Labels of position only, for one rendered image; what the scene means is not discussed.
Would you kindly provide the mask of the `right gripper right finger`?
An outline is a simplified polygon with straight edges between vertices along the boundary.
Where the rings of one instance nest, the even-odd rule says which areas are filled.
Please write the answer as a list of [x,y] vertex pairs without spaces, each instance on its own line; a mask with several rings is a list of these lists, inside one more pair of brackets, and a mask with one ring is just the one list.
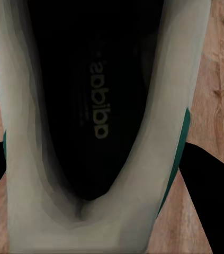
[[186,142],[179,169],[213,254],[224,254],[224,163]]

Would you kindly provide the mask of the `gym shoe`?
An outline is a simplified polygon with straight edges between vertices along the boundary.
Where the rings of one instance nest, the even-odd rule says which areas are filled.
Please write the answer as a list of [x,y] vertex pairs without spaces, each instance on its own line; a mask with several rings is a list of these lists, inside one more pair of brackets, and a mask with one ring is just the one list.
[[145,254],[178,171],[211,0],[0,0],[10,254]]

